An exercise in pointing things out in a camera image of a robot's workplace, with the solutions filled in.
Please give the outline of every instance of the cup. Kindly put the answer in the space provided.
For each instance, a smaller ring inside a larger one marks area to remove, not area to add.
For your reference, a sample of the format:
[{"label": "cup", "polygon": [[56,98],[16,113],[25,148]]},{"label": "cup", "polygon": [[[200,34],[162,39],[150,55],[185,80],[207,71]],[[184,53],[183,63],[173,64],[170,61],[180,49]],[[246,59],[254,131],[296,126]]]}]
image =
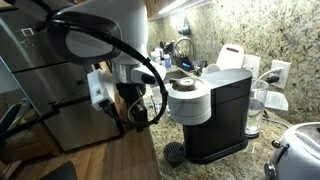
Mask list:
[{"label": "cup", "polygon": [[268,83],[263,80],[252,80],[248,118],[245,130],[248,138],[257,138],[260,134],[260,124],[264,112],[268,87]]}]

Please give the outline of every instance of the kitchen counter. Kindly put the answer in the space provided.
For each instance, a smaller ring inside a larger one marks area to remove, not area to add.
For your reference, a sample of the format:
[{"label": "kitchen counter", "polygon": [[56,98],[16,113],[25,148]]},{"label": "kitchen counter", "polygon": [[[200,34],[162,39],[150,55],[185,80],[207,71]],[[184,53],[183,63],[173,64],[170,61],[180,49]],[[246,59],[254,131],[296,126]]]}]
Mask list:
[{"label": "kitchen counter", "polygon": [[[151,106],[150,91],[151,89],[147,88],[144,102],[149,108],[149,119],[153,119],[155,112]],[[290,125],[271,112],[268,114],[269,119]],[[250,140],[244,150],[206,165],[193,164],[185,160],[180,166],[173,168],[165,160],[163,150],[170,142],[183,143],[182,125],[175,123],[165,114],[159,124],[150,127],[163,179],[265,179],[263,166],[273,153],[271,141],[278,140],[285,130],[286,127],[282,125],[263,120],[260,136]]]}]

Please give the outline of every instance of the electrical outlet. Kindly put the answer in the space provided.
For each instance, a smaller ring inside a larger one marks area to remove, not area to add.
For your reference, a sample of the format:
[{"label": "electrical outlet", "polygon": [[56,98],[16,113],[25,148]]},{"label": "electrical outlet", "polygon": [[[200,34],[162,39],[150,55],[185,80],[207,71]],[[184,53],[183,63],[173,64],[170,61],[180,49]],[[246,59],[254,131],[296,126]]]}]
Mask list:
[{"label": "electrical outlet", "polygon": [[279,81],[276,83],[272,83],[272,85],[284,89],[286,87],[286,83],[288,80],[291,63],[279,61],[279,60],[273,60],[272,65],[271,65],[271,69],[274,69],[277,67],[282,67],[283,69],[280,73],[270,73],[270,77],[271,76],[278,76],[279,77]]},{"label": "electrical outlet", "polygon": [[252,72],[252,77],[258,79],[261,57],[245,54],[242,67]]}]

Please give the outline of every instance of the wooden floor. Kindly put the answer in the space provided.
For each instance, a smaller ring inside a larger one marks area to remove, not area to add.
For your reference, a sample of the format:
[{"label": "wooden floor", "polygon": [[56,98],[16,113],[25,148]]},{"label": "wooden floor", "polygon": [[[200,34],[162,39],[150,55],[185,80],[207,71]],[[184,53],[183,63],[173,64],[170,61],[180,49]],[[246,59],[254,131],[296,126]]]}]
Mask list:
[{"label": "wooden floor", "polygon": [[39,179],[67,161],[73,162],[79,180],[160,179],[149,129],[140,133],[132,130],[109,143],[26,163],[15,179]]}]

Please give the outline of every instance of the coffee machine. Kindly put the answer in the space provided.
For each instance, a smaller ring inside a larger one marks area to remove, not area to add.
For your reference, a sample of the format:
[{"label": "coffee machine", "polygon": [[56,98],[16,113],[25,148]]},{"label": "coffee machine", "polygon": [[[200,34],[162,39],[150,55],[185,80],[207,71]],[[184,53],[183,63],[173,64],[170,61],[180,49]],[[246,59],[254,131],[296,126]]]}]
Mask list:
[{"label": "coffee machine", "polygon": [[184,144],[168,144],[165,158],[206,164],[244,149],[251,80],[244,69],[172,80],[168,105],[171,118],[183,125]]}]

